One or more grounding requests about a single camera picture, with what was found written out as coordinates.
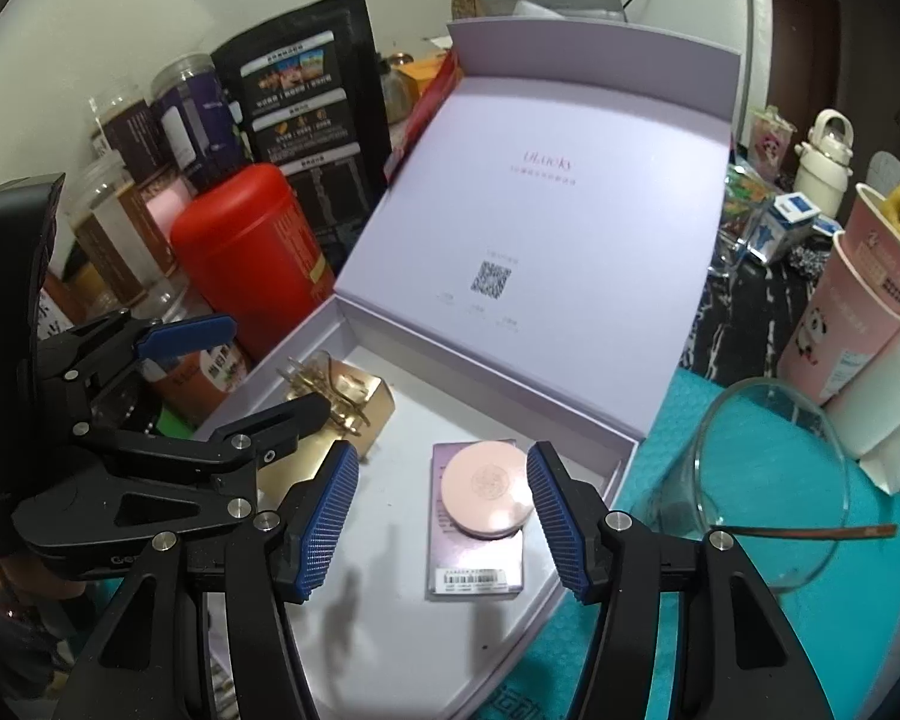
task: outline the red lid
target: red lid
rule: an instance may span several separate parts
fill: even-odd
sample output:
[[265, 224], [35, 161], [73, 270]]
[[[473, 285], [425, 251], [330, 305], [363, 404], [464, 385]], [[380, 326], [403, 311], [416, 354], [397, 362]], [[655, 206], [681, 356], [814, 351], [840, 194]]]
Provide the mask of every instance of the red lid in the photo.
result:
[[203, 256], [254, 228], [293, 202], [293, 192], [279, 167], [250, 165], [220, 186], [199, 194], [170, 231], [173, 248], [199, 245]]

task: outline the red canister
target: red canister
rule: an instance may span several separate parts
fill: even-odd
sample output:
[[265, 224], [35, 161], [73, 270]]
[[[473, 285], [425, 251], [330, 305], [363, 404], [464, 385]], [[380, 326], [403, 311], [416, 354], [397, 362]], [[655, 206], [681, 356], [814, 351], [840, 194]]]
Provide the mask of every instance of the red canister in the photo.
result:
[[274, 165], [245, 167], [201, 194], [173, 224], [183, 269], [237, 338], [262, 360], [333, 290], [333, 271]]

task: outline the open box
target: open box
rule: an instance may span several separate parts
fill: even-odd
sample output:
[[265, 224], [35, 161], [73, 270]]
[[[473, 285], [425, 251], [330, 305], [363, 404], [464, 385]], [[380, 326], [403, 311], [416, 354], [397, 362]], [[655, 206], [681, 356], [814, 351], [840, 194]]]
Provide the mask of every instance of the open box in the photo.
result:
[[288, 607], [321, 717], [467, 717], [562, 597], [427, 600], [435, 443], [549, 440], [611, 502], [682, 352], [720, 218], [738, 57], [588, 20], [451, 26], [466, 78], [338, 279], [197, 437], [319, 349], [394, 391], [324, 587]]

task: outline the barcode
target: barcode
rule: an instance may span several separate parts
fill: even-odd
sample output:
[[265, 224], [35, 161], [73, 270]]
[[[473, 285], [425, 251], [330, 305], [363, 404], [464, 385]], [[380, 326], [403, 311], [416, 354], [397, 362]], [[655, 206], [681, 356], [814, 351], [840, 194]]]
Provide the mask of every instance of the barcode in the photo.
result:
[[486, 295], [488, 298], [496, 300], [504, 293], [506, 279], [509, 279], [512, 273], [513, 271], [509, 268], [484, 261], [484, 264], [480, 265], [480, 272], [473, 280], [470, 288], [475, 293], [480, 293], [480, 295]]
[[507, 593], [506, 571], [495, 568], [438, 568], [437, 593]]

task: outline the purple label jar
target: purple label jar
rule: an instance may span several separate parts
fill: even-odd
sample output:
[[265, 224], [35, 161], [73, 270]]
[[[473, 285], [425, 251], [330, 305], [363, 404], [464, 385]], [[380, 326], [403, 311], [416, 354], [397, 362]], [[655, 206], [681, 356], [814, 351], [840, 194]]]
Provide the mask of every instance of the purple label jar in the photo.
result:
[[247, 165], [213, 60], [205, 53], [182, 57], [159, 71], [152, 84], [173, 157], [198, 194]]

